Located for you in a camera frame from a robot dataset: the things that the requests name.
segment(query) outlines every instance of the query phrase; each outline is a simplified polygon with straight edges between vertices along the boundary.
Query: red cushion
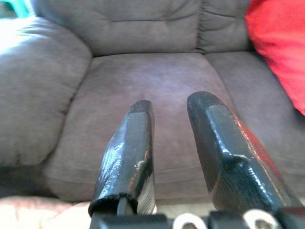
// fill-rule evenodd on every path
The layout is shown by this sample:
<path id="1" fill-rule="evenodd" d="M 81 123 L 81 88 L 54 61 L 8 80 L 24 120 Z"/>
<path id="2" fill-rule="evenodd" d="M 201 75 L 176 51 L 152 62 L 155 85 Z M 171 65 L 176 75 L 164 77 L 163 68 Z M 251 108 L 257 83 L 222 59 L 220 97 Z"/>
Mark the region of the red cushion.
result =
<path id="1" fill-rule="evenodd" d="M 255 49 L 305 115 L 305 0 L 252 0 L 245 20 Z"/>

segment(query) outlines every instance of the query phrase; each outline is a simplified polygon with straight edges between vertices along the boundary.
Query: gray couch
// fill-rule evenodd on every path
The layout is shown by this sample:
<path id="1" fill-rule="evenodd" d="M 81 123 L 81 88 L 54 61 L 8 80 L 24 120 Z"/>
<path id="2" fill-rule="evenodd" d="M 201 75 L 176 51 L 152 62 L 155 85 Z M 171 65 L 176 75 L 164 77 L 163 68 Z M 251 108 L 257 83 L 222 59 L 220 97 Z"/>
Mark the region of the gray couch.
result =
<path id="1" fill-rule="evenodd" d="M 155 112 L 156 197 L 207 199 L 186 111 L 210 91 L 305 194 L 305 118 L 248 40 L 248 0 L 32 0 L 0 50 L 0 196 L 90 200 L 134 102 Z"/>

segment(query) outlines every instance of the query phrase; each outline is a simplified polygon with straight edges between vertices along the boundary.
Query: teal object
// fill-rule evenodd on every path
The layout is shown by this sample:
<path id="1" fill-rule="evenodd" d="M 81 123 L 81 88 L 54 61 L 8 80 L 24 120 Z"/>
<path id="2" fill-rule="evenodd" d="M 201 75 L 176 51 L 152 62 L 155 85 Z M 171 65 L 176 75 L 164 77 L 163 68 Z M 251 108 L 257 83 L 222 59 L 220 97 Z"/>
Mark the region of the teal object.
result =
<path id="1" fill-rule="evenodd" d="M 26 18 L 30 15 L 23 0 L 0 0 L 0 1 L 10 3 L 19 18 Z"/>

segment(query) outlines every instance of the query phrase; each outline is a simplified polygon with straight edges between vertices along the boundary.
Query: metal screw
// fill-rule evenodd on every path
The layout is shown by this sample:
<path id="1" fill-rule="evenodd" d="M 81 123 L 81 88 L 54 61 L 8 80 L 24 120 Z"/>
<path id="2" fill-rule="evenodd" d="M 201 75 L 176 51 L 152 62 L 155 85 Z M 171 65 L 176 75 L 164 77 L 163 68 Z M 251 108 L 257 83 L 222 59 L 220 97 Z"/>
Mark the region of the metal screw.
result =
<path id="1" fill-rule="evenodd" d="M 192 213 L 179 215 L 173 222 L 173 229 L 183 229 L 188 224 L 194 225 L 196 229 L 208 229 L 204 221 Z"/>
<path id="2" fill-rule="evenodd" d="M 243 218 L 250 229 L 282 229 L 277 220 L 268 212 L 252 209 Z"/>

